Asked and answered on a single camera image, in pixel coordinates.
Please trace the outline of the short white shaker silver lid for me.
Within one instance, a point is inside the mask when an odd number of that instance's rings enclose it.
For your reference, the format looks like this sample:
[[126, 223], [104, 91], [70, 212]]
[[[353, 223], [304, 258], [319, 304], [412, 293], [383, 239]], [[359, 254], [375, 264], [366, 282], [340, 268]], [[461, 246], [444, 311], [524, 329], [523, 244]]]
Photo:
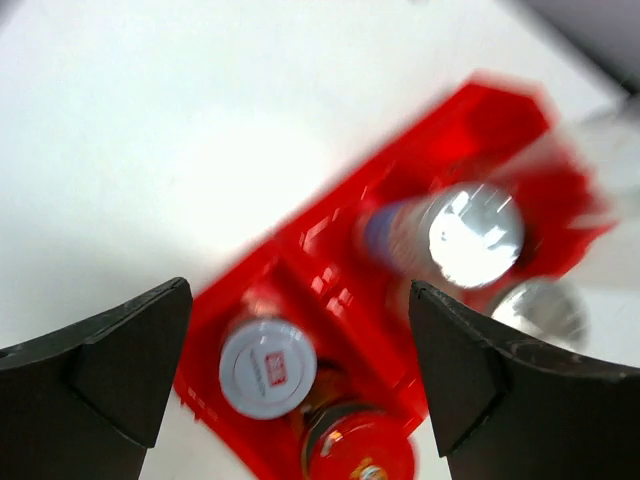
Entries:
[[358, 236], [365, 255], [398, 275], [478, 289], [515, 265], [525, 225], [505, 190], [462, 182], [373, 210], [359, 221]]

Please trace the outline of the small red label jar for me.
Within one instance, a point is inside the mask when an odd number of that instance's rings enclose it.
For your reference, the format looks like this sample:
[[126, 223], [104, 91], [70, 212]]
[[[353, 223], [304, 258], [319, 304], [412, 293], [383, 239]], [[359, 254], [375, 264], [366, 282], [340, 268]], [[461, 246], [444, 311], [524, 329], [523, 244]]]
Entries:
[[311, 338], [277, 302], [247, 295], [221, 345], [218, 379], [230, 406], [255, 420], [295, 410], [317, 373]]

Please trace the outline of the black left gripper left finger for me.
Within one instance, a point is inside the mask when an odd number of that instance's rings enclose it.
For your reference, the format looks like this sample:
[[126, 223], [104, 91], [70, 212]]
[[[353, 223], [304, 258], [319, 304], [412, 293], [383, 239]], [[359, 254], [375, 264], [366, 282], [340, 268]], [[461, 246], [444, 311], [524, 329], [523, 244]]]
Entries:
[[193, 298], [171, 279], [1, 350], [4, 479], [136, 479], [159, 435]]

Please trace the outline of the red lid sauce jar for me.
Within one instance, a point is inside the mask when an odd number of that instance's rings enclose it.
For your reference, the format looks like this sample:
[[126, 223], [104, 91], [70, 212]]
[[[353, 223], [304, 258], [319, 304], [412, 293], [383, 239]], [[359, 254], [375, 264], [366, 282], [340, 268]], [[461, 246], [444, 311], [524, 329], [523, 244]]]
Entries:
[[401, 422], [357, 392], [337, 365], [322, 361], [311, 390], [289, 414], [305, 479], [400, 479], [416, 474]]

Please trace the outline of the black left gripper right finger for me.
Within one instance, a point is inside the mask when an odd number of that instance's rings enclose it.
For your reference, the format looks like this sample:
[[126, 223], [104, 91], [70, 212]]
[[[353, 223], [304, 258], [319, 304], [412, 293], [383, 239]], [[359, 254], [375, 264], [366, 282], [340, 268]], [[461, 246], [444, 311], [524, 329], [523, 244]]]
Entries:
[[416, 281], [409, 320], [455, 479], [635, 479], [639, 371], [548, 344]]

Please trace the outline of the tall white powder shaker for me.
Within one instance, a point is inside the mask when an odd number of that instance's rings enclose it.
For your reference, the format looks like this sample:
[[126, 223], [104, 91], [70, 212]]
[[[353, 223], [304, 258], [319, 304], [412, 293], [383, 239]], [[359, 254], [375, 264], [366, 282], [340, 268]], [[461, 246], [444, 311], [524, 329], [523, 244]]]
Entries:
[[586, 308], [573, 287], [536, 277], [518, 283], [491, 301], [487, 315], [522, 333], [570, 351], [588, 343]]

